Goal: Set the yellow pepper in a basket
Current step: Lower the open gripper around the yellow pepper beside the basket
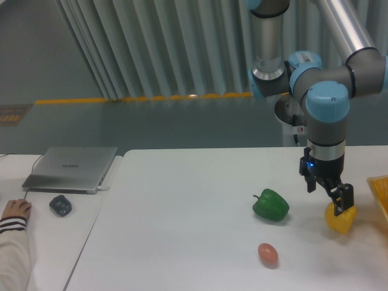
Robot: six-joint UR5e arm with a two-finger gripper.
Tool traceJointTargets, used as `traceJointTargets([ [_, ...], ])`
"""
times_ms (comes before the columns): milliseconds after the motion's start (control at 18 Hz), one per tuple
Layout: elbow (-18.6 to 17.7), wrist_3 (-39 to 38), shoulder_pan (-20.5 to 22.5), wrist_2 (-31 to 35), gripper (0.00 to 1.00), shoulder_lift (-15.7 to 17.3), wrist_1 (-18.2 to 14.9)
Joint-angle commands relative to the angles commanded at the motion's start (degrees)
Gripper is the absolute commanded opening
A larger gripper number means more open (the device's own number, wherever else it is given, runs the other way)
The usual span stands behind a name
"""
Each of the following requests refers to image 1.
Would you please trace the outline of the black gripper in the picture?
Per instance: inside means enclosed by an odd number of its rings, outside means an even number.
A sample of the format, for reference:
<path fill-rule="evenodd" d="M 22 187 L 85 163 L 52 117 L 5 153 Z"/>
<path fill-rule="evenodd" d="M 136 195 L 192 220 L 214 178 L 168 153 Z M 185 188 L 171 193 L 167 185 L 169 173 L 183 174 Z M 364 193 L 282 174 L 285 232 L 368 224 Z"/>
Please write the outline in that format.
<path fill-rule="evenodd" d="M 314 158 L 310 147 L 304 148 L 299 161 L 299 174 L 307 183 L 307 192 L 316 190 L 316 183 L 321 185 L 334 204 L 333 214 L 339 216 L 354 206 L 353 185 L 342 183 L 344 155 L 329 161 Z"/>

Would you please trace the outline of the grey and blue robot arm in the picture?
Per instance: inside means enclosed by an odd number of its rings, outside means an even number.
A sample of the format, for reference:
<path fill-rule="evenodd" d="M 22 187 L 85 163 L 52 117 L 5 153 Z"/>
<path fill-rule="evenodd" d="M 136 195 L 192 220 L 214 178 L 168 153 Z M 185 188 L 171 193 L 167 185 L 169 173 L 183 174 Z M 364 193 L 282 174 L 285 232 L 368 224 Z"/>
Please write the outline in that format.
<path fill-rule="evenodd" d="M 316 1 L 343 64 L 323 69 L 310 52 L 281 56 L 281 26 L 289 1 L 247 1 L 259 40 L 249 72 L 257 97 L 290 93 L 304 113 L 307 145 L 299 162 L 309 192 L 321 185 L 335 216 L 354 205 L 353 187 L 341 181 L 349 102 L 387 90 L 387 58 L 382 56 L 350 1 Z"/>

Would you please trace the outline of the cream striped sleeve forearm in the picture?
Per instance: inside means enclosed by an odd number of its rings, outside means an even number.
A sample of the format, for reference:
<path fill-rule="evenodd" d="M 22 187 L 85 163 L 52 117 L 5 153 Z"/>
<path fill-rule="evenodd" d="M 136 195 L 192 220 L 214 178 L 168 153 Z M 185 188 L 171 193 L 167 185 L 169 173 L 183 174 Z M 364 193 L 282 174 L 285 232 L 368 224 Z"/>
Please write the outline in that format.
<path fill-rule="evenodd" d="M 1 219 L 1 290 L 26 290 L 31 272 L 27 219 Z"/>

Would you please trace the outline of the person's hand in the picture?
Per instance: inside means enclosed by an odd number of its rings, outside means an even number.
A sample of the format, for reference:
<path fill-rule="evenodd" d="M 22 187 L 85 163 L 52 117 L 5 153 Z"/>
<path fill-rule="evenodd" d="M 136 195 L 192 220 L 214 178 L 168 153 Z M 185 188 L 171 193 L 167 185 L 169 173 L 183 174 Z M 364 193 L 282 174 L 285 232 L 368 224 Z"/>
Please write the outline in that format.
<path fill-rule="evenodd" d="M 2 213 L 1 219 L 20 217 L 28 220 L 32 204 L 25 199 L 9 200 Z"/>

